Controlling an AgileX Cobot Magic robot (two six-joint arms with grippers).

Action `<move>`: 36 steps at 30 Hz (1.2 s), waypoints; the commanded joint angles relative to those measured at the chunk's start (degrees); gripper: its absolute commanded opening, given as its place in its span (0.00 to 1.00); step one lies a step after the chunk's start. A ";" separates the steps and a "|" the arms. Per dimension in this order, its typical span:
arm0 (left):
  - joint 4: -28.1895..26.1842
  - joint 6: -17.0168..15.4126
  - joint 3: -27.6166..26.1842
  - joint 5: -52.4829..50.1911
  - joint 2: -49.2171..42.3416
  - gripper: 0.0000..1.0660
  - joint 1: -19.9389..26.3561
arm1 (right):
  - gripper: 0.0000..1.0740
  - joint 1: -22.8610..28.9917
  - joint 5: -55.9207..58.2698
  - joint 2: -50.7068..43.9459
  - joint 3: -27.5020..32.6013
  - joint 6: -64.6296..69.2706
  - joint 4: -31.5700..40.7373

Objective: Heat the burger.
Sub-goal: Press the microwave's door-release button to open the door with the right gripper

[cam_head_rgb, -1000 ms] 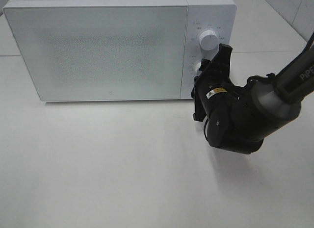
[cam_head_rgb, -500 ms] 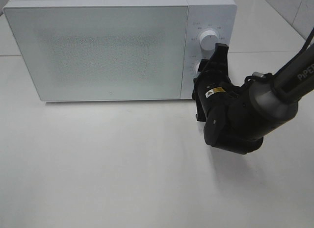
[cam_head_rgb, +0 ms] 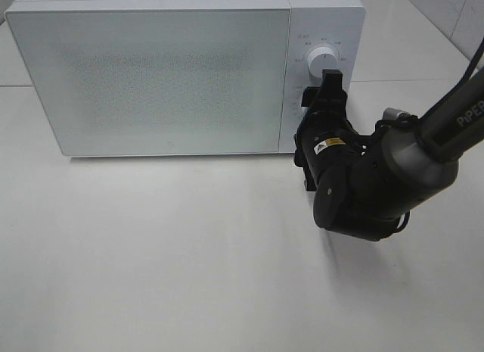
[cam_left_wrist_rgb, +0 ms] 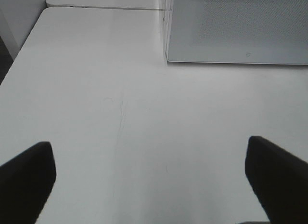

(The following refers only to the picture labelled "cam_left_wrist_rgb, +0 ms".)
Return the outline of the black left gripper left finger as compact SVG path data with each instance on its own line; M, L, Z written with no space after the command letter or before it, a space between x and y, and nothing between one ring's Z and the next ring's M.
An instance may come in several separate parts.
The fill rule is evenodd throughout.
M56 181L50 142L39 142L0 167L0 222L34 224Z

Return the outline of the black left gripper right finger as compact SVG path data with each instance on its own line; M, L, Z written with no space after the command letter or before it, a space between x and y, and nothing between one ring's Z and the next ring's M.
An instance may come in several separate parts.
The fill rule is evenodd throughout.
M270 223L308 222L307 162L261 136L251 136L245 174Z

